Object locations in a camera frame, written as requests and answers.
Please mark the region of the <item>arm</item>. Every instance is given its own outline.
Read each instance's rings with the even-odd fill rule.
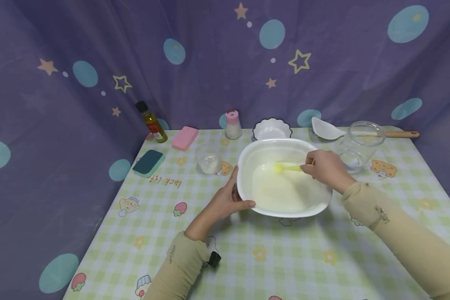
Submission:
[[[450,246],[379,190],[353,179],[332,151],[313,151],[302,170],[343,195],[345,209],[377,234],[435,300],[450,300]]]
[[[177,234],[143,300],[185,299],[200,274],[202,263],[210,258],[205,245],[210,228],[237,211],[255,206],[253,201],[242,201],[234,191],[237,173],[235,167],[228,183],[218,190],[187,230]]]

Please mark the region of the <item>pink sponge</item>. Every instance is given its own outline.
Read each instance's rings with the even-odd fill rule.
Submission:
[[[187,151],[198,135],[198,130],[184,126],[172,142],[172,147],[181,151]]]

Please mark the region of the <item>hand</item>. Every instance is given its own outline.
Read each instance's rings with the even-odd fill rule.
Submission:
[[[344,163],[338,154],[333,151],[316,150],[308,152],[306,163],[306,165],[300,166],[304,173],[311,175],[314,179],[341,194],[357,182],[348,174]]]
[[[231,214],[255,207],[251,200],[242,201],[237,191],[238,167],[235,167],[228,183],[216,192],[208,205],[190,223],[185,236],[191,240],[205,241],[210,228],[217,221],[229,217]]]
[[[237,191],[238,166],[235,166],[228,183],[216,192],[210,203],[203,210],[210,218],[216,221],[225,219],[231,214],[255,207],[255,202],[251,200],[243,201]]]

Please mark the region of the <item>glass cup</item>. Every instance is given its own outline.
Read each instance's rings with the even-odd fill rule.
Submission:
[[[358,121],[348,128],[337,154],[349,173],[357,173],[385,139],[385,132],[380,126],[368,121]]]
[[[222,169],[219,147],[215,143],[200,145],[195,151],[197,164],[205,174],[216,174]]]

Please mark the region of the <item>yellow star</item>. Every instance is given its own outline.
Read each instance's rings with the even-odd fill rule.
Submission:
[[[238,8],[236,8],[234,10],[235,10],[235,12],[237,12],[237,20],[240,18],[246,19],[245,13],[247,12],[248,9],[243,7],[241,2],[240,2],[240,5],[238,6]]]
[[[300,67],[298,67],[297,64],[295,63],[295,61],[298,60],[299,55],[301,58],[305,57],[304,65],[300,66]],[[310,58],[311,55],[312,55],[311,53],[302,54],[300,52],[300,50],[297,49],[297,51],[295,52],[295,58],[288,62],[289,65],[294,67],[295,74],[297,74],[298,71],[300,71],[301,69],[306,69],[306,70],[310,69],[310,66],[308,65],[308,59]]]
[[[132,85],[128,83],[127,76],[113,76],[113,79],[115,80],[115,89],[116,90],[122,90],[125,94],[127,93],[127,88],[132,88]],[[120,86],[118,84],[119,80],[125,81],[125,86]]]
[[[113,113],[112,116],[117,116],[121,113],[121,111],[118,109],[118,107],[112,108]]]
[[[266,85],[268,85],[268,88],[269,88],[269,89],[272,88],[272,86],[275,86],[275,87],[276,87],[275,81],[277,81],[277,80],[276,80],[276,79],[275,79],[275,80],[272,80],[271,78],[268,79],[268,82],[266,83]]]
[[[52,76],[53,72],[58,72],[58,70],[53,66],[53,61],[45,61],[42,59],[40,59],[40,65],[37,69],[44,70],[48,76]]]

